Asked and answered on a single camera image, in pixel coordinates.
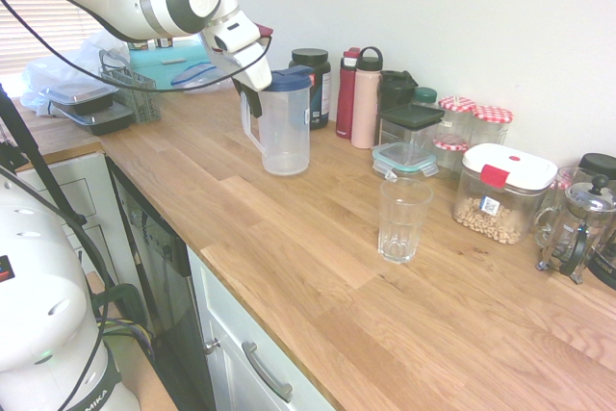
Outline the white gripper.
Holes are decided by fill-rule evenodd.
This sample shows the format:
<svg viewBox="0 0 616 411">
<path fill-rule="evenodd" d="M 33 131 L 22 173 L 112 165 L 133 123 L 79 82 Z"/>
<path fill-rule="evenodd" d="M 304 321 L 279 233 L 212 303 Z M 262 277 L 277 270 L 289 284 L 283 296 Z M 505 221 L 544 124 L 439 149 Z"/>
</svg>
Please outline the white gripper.
<svg viewBox="0 0 616 411">
<path fill-rule="evenodd" d="M 270 66 L 266 58 L 266 41 L 259 39 L 237 52 L 222 51 L 206 44 L 207 55 L 213 65 L 223 74 L 233 77 L 238 94 L 244 91 L 251 114 L 259 118 L 263 114 L 260 90 L 266 89 L 272 81 Z"/>
</svg>

